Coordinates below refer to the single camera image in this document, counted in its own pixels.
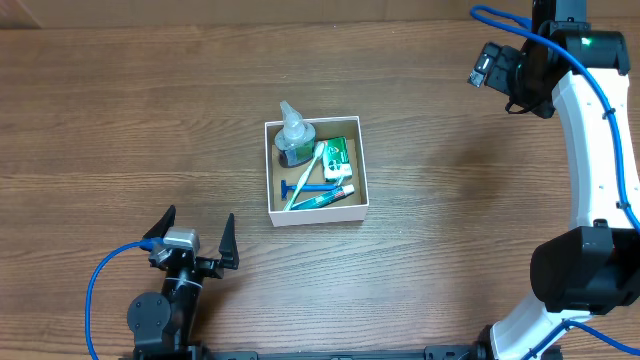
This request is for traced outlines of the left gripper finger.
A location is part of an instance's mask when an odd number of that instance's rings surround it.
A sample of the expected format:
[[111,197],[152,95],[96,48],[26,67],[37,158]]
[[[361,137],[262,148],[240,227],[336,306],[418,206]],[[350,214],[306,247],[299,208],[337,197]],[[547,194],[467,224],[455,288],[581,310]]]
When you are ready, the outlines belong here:
[[239,253],[235,236],[235,216],[230,213],[218,249],[221,258],[220,265],[225,269],[237,270],[239,267]]
[[163,238],[168,230],[174,226],[175,218],[176,207],[174,205],[170,205],[160,220],[143,235],[143,238]]

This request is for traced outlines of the blue disposable razor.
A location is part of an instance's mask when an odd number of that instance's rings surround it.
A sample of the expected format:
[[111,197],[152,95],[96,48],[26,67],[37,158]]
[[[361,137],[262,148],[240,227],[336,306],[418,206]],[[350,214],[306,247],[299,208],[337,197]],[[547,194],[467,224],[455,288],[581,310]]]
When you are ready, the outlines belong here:
[[[285,180],[281,181],[281,199],[286,200],[289,192],[294,192],[296,185],[290,185]],[[334,184],[306,184],[301,188],[301,192],[326,192],[336,189]]]

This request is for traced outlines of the clear soap pump bottle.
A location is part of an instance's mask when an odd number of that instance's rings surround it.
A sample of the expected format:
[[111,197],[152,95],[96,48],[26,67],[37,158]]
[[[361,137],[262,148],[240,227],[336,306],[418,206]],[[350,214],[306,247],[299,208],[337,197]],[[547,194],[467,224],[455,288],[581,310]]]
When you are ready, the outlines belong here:
[[283,127],[275,136],[282,167],[293,168],[310,161],[314,155],[315,128],[287,101],[280,102]]

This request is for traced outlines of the teal toothpaste tube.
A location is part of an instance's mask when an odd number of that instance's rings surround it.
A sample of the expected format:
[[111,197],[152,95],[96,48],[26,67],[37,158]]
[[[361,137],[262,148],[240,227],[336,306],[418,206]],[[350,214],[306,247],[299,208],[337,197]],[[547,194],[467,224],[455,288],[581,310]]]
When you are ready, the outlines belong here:
[[322,193],[308,200],[294,204],[292,210],[312,210],[323,208],[334,202],[349,197],[355,192],[355,187],[351,184],[337,187],[334,190]]

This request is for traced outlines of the green white toothbrush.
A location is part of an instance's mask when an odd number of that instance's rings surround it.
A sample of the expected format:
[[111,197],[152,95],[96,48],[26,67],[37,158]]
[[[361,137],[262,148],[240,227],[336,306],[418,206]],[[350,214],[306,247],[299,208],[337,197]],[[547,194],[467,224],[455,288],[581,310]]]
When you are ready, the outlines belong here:
[[297,184],[296,184],[296,189],[294,190],[292,196],[289,198],[288,202],[286,203],[285,207],[283,208],[284,211],[289,211],[296,199],[298,198],[302,187],[307,183],[309,177],[311,176],[311,173],[313,172],[313,169],[316,165],[316,163],[321,159],[321,157],[323,156],[324,150],[325,150],[325,146],[326,143],[324,141],[320,141],[314,148],[314,154],[313,154],[313,158],[310,161],[310,164],[308,165],[308,167],[306,168],[306,170],[303,172],[303,174],[300,176]]

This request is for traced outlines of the green soap bar box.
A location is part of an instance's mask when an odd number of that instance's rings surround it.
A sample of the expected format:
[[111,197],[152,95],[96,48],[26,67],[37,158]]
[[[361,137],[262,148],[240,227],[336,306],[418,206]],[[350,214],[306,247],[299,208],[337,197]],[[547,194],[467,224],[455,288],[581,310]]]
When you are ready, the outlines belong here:
[[322,156],[323,177],[326,182],[335,182],[339,179],[349,179],[353,175],[350,164],[347,139],[336,137],[324,140],[324,152]]

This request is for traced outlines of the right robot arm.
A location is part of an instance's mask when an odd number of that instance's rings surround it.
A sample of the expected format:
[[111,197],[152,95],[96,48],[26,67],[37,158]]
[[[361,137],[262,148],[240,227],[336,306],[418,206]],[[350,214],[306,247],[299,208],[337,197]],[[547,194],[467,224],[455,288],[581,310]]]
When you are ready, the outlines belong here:
[[486,5],[471,16],[524,38],[487,43],[470,73],[510,114],[558,116],[570,175],[567,231],[538,246],[531,289],[465,352],[468,359],[558,359],[558,340],[639,296],[639,177],[628,122],[625,37],[596,30],[583,1],[536,1],[530,17]]

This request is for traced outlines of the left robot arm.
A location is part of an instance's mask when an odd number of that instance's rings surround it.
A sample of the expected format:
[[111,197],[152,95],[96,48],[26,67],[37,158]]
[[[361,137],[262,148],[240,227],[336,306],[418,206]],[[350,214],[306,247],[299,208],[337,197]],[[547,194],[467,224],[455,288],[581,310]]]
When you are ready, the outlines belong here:
[[150,266],[165,273],[159,292],[137,296],[127,311],[134,336],[135,359],[213,359],[214,353],[191,339],[197,305],[206,278],[221,279],[239,267],[235,216],[230,214],[217,258],[199,254],[196,230],[175,225],[176,208],[170,206],[144,235],[143,248]]

